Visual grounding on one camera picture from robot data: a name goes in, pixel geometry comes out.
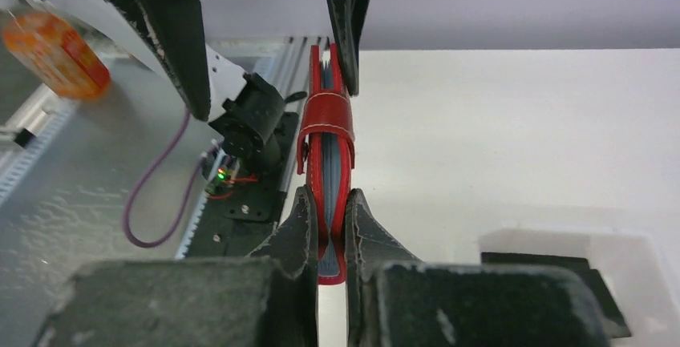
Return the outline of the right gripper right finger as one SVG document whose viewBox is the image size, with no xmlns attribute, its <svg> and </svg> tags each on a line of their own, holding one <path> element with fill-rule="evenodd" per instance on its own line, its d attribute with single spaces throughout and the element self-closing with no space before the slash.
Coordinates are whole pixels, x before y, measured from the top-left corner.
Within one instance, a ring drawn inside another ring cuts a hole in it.
<svg viewBox="0 0 680 347">
<path fill-rule="evenodd" d="M 574 272 L 530 264 L 427 263 L 373 216 L 345 213 L 350 346 L 607 346 L 596 297 Z"/>
</svg>

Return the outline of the red leather card holder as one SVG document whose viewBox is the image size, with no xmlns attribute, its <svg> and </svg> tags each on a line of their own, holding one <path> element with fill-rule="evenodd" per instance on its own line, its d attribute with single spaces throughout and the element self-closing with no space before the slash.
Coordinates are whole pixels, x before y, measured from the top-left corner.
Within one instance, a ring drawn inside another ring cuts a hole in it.
<svg viewBox="0 0 680 347">
<path fill-rule="evenodd" d="M 353 116 L 338 47 L 312 46 L 309 95 L 297 139 L 297 173 L 306 175 L 317 211 L 320 285 L 346 280 L 344 222 L 353 169 Z"/>
</svg>

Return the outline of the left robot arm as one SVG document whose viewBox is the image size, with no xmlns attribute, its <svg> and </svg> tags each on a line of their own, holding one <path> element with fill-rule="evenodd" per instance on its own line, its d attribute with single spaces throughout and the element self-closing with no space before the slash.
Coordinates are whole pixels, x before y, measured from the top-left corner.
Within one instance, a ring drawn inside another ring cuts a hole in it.
<svg viewBox="0 0 680 347">
<path fill-rule="evenodd" d="M 226 149 L 256 173 L 280 161 L 274 130 L 285 109 L 260 75 L 213 56 L 204 36 L 200 0 L 47 0 L 94 28 L 170 80 L 188 111 L 225 139 Z M 333 84 L 320 84 L 320 49 L 310 53 L 310 95 L 297 142 L 297 161 L 319 152 L 317 137 L 338 139 L 340 157 L 354 160 L 349 98 L 358 93 L 358 46 L 370 0 L 326 0 L 334 41 Z"/>
</svg>

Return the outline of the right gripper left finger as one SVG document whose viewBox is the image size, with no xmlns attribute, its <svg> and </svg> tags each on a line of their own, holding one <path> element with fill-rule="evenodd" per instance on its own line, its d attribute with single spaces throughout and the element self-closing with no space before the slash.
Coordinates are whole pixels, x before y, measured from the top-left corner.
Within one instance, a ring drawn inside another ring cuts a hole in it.
<svg viewBox="0 0 680 347">
<path fill-rule="evenodd" d="M 247 256 L 85 264 L 34 344 L 315 346 L 316 214 L 299 187 L 288 219 Z"/>
</svg>

